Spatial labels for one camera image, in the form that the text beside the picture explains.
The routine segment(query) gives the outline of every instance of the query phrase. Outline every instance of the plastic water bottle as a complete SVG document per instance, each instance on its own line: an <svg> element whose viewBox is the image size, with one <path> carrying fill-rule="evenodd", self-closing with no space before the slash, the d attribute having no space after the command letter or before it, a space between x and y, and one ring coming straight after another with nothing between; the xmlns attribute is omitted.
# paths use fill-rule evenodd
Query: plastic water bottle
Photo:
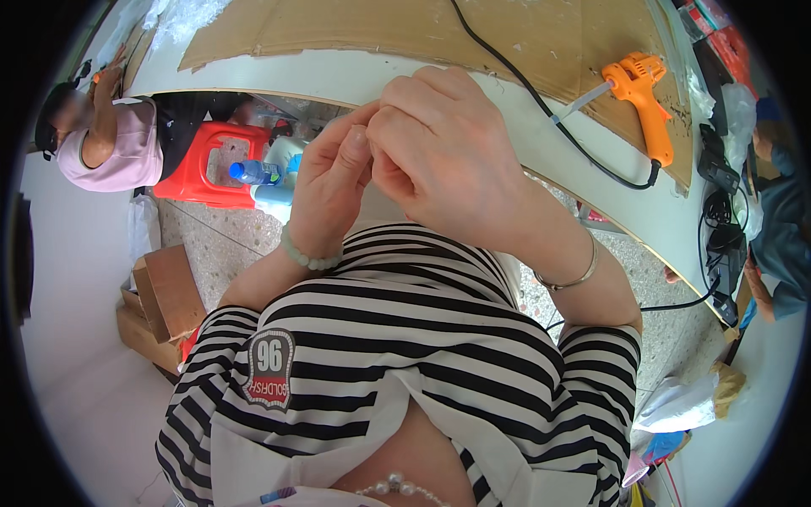
<svg viewBox="0 0 811 507"><path fill-rule="evenodd" d="M246 160L231 164L231 178L246 185L278 185L284 179L284 170L278 164Z"/></svg>

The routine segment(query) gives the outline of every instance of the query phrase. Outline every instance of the striped shirt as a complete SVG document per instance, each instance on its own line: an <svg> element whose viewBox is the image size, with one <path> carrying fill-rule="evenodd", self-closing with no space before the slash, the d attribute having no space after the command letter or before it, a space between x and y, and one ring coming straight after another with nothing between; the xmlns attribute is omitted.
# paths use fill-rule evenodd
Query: striped shirt
<svg viewBox="0 0 811 507"><path fill-rule="evenodd" d="M453 443L479 507L616 505L639 335L574 328L556 346L507 287L491 252L406 222L353 234L333 271L261 313L218 308L156 443L173 489L187 505L236 505L329 488L354 468L335 464L391 436L412 397ZM294 339L286 411L243 388L251 343L271 329Z"/></svg>

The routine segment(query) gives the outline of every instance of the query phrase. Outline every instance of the white wall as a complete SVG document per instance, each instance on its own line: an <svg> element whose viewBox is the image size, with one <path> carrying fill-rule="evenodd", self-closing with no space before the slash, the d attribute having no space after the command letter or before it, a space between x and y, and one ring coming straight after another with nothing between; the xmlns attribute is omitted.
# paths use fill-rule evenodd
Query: white wall
<svg viewBox="0 0 811 507"><path fill-rule="evenodd" d="M21 191L34 235L32 316L22 328L33 391L93 503L136 505L161 469L153 445L172 386L118 338L131 193L81 190L41 153L26 157ZM170 494L161 474L141 505Z"/></svg>
<svg viewBox="0 0 811 507"><path fill-rule="evenodd" d="M764 277L764 282L770 290L776 285L774 278ZM805 312L773 324L754 317L732 362L746 375L746 385L732 403L729 417L693 430L693 439L669 462L682 505L723 507L746 486L783 408L804 326ZM667 473L662 472L670 487ZM646 486L657 505L670 505L656 474Z"/></svg>

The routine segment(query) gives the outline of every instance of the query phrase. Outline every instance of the black power cord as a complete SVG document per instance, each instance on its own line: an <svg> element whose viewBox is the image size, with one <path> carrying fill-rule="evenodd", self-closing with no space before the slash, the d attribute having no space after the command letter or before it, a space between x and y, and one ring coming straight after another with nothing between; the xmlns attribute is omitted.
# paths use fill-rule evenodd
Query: black power cord
<svg viewBox="0 0 811 507"><path fill-rule="evenodd" d="M743 192L743 189L740 186L738 186L738 190L744 195L744 202L746 203L746 218L744 219L744 224L740 227L739 235L729 240L728 243L732 243L743 236L744 229L746 229L746 225L749 223L749 200L746 198L746 194ZM688 303L666 304L658 307L643 307L639 309L640 312L661 312L664 310L680 310L682 308L694 307L699 303L704 303L710 298L711 295L715 294L715 291L718 289L721 283L721 277L716 277L715 281L712 282L712 286L707 284L705 267L708 269L713 269L715 264L708 266L704 265L704 260L702 258L702 224L706 224L711 229L715 229L720 225L732 223L732 198L727 198L727 196L728 194L723 190L717 190L716 192L710 194L710 196L708 196L704 201L704 209L702 210L701 217L698 219L698 262L702 267L702 281L704 282L704 287L707 289L706 294L704 294L701 298ZM707 222L707 220L712 220L715 222L715 224L710 224ZM550 325L547 328L547 331L563 323L563 320L559 320L558 322Z"/></svg>
<svg viewBox="0 0 811 507"><path fill-rule="evenodd" d="M712 286L709 287L707 293L704 294L701 298L695 299L693 301L689 301L687 303L679 303L679 304L666 304L666 305L662 305L660 307L643 307L643 308L640 308L639 311L640 312L661 312L663 310L680 310L682 308L694 307L699 303L704 303L715 292L715 290L718 289L718 285L720 283L721 283L721 278L720 277L716 278L715 281L712 283ZM552 329L554 327L557 327L557 326L563 324L564 322L565 322L564 320L559 320L559 321L555 322L554 324L552 324L551 326L549 326L547 328L547 331L549 329Z"/></svg>
<svg viewBox="0 0 811 507"><path fill-rule="evenodd" d="M461 14L461 10L459 9L459 6L457 5L456 0L451 0L451 3L453 4L453 9L457 12L457 16L459 17L459 21L461 23L461 26L465 29L465 32L467 32L467 34L470 36L470 38L472 38L474 41L476 41L478 43L478 45L480 45L484 49L486 49L488 53L490 53L491 55L496 57L496 59L499 62L503 63L504 66L507 67L510 70L510 72L512 72L518 78L519 81L521 81L521 84L524 85L524 88L526 88L526 90L530 93L532 98L535 99L535 102L538 103L538 105L541 107L543 112L546 113L547 116L551 117L553 115L552 111L549 109L549 106L547 106L546 103L543 101L541 96L538 95L538 92L535 91L535 88L533 88L532 83L530 83L530 81L526 77L524 77L524 75L521 73L521 71L519 71L507 58L505 58L504 55L502 55L501 53L496 51L493 48L493 46L486 43L484 40L482 40L482 37L479 37L478 35L476 35L476 32L474 32L473 30L470 29L470 26L467 24L467 21L465 21L465 16L463 16ZM589 161L592 164L597 166L597 169L604 172L606 176L608 176L609 178L611 178L614 181L618 182L620 185L622 185L624 187L627 187L627 188L631 188L633 190L645 190L647 188L651 188L652 186L654 186L654 183L656 183L656 178L659 176L659 169L662 168L662 163L660 161L658 161L656 159L651 159L650 160L650 176L648 177L647 183L644 183L642 185L637 185L636 183L632 183L632 182L628 181L627 179L623 178L622 176L619 176L618 174L613 173L606 166L604 166L603 164L597 162L580 145L580 143L578 143L577 140L574 139L572 134L569 132L569 130L564 126L564 124L562 122L558 122L557 127L561 132L563 132L563 135L566 136L566 139L568 139L569 142L572 143L575 148L577 148L577 151L579 151L584 156L586 156L586 158L589 159Z"/></svg>

